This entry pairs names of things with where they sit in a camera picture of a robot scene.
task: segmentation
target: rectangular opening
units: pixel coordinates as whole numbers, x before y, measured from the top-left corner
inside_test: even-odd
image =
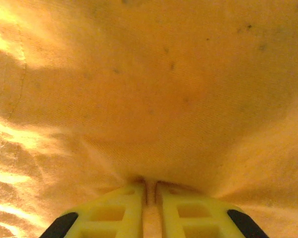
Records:
[[[79,238],[115,238],[115,230],[83,231]]]
[[[185,203],[177,206],[180,218],[209,217],[209,211],[200,203]]]
[[[95,222],[121,221],[124,218],[125,210],[123,206],[97,207],[93,210],[90,220]]]
[[[216,225],[185,226],[185,238],[220,238],[220,230]]]

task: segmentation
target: fabric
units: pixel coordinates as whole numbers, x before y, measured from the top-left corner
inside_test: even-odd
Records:
[[[298,238],[298,0],[0,0],[0,238],[138,179]]]

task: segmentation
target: stitching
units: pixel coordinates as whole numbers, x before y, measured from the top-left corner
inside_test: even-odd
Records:
[[[25,80],[25,75],[27,73],[27,63],[26,63],[26,57],[25,57],[25,53],[24,53],[24,42],[22,41],[22,35],[21,35],[21,28],[20,25],[16,22],[16,20],[14,20],[16,26],[18,27],[18,33],[19,33],[19,41],[20,41],[20,46],[21,46],[21,52],[22,52],[22,56],[23,56],[23,73],[20,77],[20,81],[21,81],[21,89],[20,89],[20,94],[19,97],[13,107],[13,109],[10,112],[9,117],[7,118],[8,120],[11,118],[12,114],[14,113],[15,109],[17,108],[17,106],[19,105],[20,101],[21,101],[21,97],[23,95],[23,89],[24,89],[24,80]]]
[[[4,65],[4,72],[3,72],[3,84],[2,84],[2,89],[1,89],[1,92],[0,92],[0,98],[3,94],[3,92],[4,92],[4,85],[6,83],[6,66],[7,66],[7,55],[5,56],[5,65]]]

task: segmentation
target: cloth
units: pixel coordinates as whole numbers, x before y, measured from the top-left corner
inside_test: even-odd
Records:
[[[298,238],[298,0],[0,0],[0,238],[138,179]]]

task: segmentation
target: yellow clamp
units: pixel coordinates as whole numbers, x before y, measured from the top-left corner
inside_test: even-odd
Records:
[[[158,183],[163,238],[268,238],[240,208]],[[70,209],[40,238],[142,238],[146,186],[134,183]]]

